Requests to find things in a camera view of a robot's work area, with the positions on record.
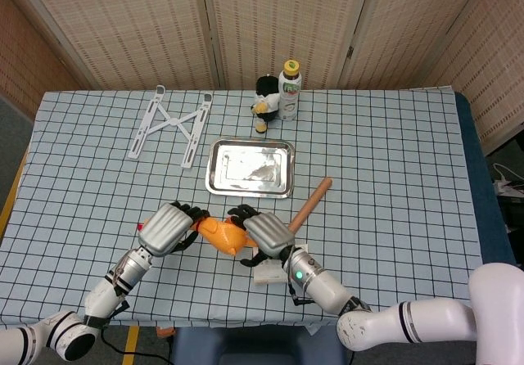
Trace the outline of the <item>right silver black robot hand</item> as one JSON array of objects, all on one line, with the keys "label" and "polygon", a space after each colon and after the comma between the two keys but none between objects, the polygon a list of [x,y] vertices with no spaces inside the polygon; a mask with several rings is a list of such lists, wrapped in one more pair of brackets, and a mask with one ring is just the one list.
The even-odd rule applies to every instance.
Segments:
[{"label": "right silver black robot hand", "polygon": [[253,268],[266,259],[278,259],[284,266],[295,247],[295,235],[276,215],[261,213],[250,205],[238,205],[230,209],[228,215],[259,249],[251,259],[242,259],[242,265]]}]

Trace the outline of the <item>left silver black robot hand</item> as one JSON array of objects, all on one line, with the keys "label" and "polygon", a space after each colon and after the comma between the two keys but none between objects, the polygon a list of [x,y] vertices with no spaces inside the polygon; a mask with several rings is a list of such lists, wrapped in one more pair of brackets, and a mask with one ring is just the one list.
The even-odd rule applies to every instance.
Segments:
[{"label": "left silver black robot hand", "polygon": [[161,257],[172,253],[191,227],[208,218],[210,213],[197,206],[178,201],[164,203],[144,223],[138,234],[138,243],[152,256]]}]

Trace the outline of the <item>yellow rubber chicken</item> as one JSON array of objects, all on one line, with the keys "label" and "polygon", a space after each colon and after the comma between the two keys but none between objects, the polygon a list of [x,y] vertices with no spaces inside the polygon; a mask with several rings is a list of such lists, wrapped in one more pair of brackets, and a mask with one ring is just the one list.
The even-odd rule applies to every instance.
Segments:
[{"label": "yellow rubber chicken", "polygon": [[246,232],[233,223],[205,218],[191,227],[173,252],[186,250],[199,235],[215,249],[227,255],[236,255],[245,246],[255,246]]}]

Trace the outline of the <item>rectangular metal tray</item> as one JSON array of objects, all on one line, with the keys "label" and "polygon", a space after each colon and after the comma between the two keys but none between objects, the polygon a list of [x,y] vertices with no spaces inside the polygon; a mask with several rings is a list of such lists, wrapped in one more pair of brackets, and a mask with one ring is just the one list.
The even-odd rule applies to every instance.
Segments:
[{"label": "rectangular metal tray", "polygon": [[285,199],[294,187],[295,154],[283,140],[222,137],[210,146],[206,189],[219,196]]}]

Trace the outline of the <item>black white plush toy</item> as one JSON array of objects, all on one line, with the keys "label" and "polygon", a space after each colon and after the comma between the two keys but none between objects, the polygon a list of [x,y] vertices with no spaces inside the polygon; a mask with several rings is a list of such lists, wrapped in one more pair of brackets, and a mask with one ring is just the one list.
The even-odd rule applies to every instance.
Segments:
[{"label": "black white plush toy", "polygon": [[259,77],[255,85],[254,104],[251,106],[257,133],[266,133],[269,122],[277,118],[279,100],[278,78],[270,74]]}]

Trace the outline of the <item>white labelled package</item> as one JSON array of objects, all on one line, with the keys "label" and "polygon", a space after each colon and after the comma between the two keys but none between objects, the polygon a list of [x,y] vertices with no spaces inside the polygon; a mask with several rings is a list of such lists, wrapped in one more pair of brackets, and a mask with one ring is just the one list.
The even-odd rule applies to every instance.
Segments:
[{"label": "white labelled package", "polygon": [[[291,246],[287,246],[289,249],[282,249],[275,258],[267,258],[260,264],[253,267],[253,281],[255,284],[273,284],[273,283],[287,283],[288,272],[287,268],[283,267],[283,263],[286,261],[286,257],[291,251]],[[298,243],[295,246],[295,251],[309,251],[307,243]],[[303,273],[301,280],[297,280],[298,277],[291,276],[291,281],[296,284],[302,284],[304,282],[305,274]]]}]

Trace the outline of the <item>wooden stick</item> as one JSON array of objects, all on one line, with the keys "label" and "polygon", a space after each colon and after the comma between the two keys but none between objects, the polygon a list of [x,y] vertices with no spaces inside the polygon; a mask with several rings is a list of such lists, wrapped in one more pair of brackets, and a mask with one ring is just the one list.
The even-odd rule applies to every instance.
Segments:
[{"label": "wooden stick", "polygon": [[289,223],[288,228],[293,234],[297,234],[302,224],[306,221],[309,215],[314,211],[317,204],[324,197],[326,192],[332,186],[332,179],[325,177],[316,187],[314,192],[309,196],[308,200],[300,208],[296,216]]}]

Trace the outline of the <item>white folding laptop stand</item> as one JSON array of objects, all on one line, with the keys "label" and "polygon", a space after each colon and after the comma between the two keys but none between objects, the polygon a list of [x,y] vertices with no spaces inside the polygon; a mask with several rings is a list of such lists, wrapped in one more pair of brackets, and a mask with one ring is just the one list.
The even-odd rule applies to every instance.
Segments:
[{"label": "white folding laptop stand", "polygon": [[210,114],[213,94],[204,92],[200,106],[195,111],[180,118],[172,117],[163,107],[165,94],[165,86],[157,85],[153,97],[147,103],[138,131],[131,143],[128,158],[131,160],[138,159],[148,136],[164,128],[174,127],[187,139],[180,165],[183,169],[190,169],[197,153],[204,125]]}]

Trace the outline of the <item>blue chair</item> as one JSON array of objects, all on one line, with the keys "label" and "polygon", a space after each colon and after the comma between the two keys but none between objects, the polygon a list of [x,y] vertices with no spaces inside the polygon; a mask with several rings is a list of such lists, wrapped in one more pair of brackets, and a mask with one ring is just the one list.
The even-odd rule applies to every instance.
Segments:
[{"label": "blue chair", "polygon": [[174,337],[174,365],[347,365],[333,326],[182,327]]}]

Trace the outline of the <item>blue checked tablecloth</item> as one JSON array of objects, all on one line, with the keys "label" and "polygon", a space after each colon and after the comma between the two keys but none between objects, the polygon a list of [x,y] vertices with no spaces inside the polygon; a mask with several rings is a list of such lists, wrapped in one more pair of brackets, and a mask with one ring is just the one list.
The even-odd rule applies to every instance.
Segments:
[{"label": "blue checked tablecloth", "polygon": [[[38,110],[11,219],[0,245],[0,328],[84,298],[138,243],[137,226],[180,201],[217,219],[242,203],[206,188],[211,145],[254,135],[250,91],[217,91],[190,169],[183,134],[153,133],[128,157],[150,91],[48,92]],[[250,198],[289,222],[319,182],[332,186],[297,240],[344,286],[385,309],[405,300],[467,301],[481,265],[479,235],[454,94],[305,91],[293,121],[267,134],[295,148],[285,199]],[[313,304],[296,307],[285,284],[257,285],[238,257],[197,239],[166,255],[128,297],[119,323],[241,326],[325,324]]]}]

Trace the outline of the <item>white bottle yellow cap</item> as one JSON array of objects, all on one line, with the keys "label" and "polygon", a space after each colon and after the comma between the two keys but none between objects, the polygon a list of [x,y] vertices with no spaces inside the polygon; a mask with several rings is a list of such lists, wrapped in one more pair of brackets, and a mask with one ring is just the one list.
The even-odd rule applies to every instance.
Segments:
[{"label": "white bottle yellow cap", "polygon": [[296,117],[301,84],[300,63],[293,59],[287,60],[278,76],[280,119],[292,120]]}]

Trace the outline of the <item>woven folding screen panel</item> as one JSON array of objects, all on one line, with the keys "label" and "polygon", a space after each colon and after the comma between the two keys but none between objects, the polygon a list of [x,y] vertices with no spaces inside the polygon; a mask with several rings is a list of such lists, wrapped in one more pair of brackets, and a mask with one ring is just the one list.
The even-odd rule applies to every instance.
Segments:
[{"label": "woven folding screen panel", "polygon": [[423,83],[467,98],[485,154],[524,130],[524,0],[468,0]]},{"label": "woven folding screen panel", "polygon": [[208,0],[15,0],[84,88],[218,89]]},{"label": "woven folding screen panel", "polygon": [[363,0],[338,81],[344,89],[415,86],[468,0]]},{"label": "woven folding screen panel", "polygon": [[300,64],[305,89],[335,88],[364,0],[206,0],[226,89]]}]

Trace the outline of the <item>white power strip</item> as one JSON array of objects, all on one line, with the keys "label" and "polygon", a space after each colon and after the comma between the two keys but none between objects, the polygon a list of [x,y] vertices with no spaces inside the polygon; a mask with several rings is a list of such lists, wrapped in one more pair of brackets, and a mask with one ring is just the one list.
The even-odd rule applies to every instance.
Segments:
[{"label": "white power strip", "polygon": [[496,180],[494,189],[497,196],[524,198],[524,191],[511,186],[508,180]]}]

